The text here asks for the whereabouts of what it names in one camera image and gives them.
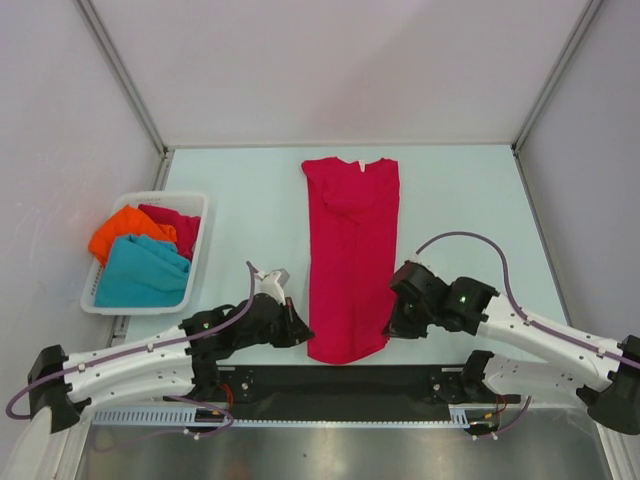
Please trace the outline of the magenta t shirt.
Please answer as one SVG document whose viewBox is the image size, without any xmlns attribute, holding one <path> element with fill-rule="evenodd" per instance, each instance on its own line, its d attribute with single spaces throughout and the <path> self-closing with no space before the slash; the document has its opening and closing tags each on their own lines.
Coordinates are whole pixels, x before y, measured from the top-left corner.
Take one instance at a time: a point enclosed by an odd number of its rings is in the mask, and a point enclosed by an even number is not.
<svg viewBox="0 0 640 480">
<path fill-rule="evenodd" d="M 341 365 L 382 350 L 395 297 L 399 165 L 307 160 L 310 227 L 308 355 Z"/>
</svg>

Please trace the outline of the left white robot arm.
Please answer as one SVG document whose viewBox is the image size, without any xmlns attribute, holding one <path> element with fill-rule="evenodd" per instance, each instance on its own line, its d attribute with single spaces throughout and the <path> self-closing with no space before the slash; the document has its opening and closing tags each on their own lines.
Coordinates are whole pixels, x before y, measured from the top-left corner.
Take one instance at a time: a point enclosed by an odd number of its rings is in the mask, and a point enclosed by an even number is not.
<svg viewBox="0 0 640 480">
<path fill-rule="evenodd" d="M 58 433 L 102 407 L 153 397 L 209 401 L 223 383 L 219 361 L 251 346 L 292 348 L 313 336 L 291 299 L 259 293 L 237 306 L 197 312 L 132 344 L 82 354 L 54 345 L 40 352 L 27 376 L 26 417 L 48 409 Z"/>
</svg>

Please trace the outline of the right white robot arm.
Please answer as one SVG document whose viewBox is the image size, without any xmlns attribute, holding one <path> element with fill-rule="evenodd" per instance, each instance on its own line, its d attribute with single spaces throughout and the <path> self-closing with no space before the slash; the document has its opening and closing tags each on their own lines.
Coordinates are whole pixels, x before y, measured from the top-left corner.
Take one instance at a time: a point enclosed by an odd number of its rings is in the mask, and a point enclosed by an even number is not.
<svg viewBox="0 0 640 480">
<path fill-rule="evenodd" d="M 394 273 L 396 296 L 386 330 L 392 337 L 424 338 L 429 326 L 464 332 L 517 347 L 533 356 L 521 362 L 475 350 L 460 374 L 470 401 L 491 394 L 520 395 L 585 407 L 600 425 L 639 433 L 639 340 L 606 339 L 553 326 L 512 305 L 507 295 L 469 277 L 445 283 L 425 266 L 407 261 Z"/>
</svg>

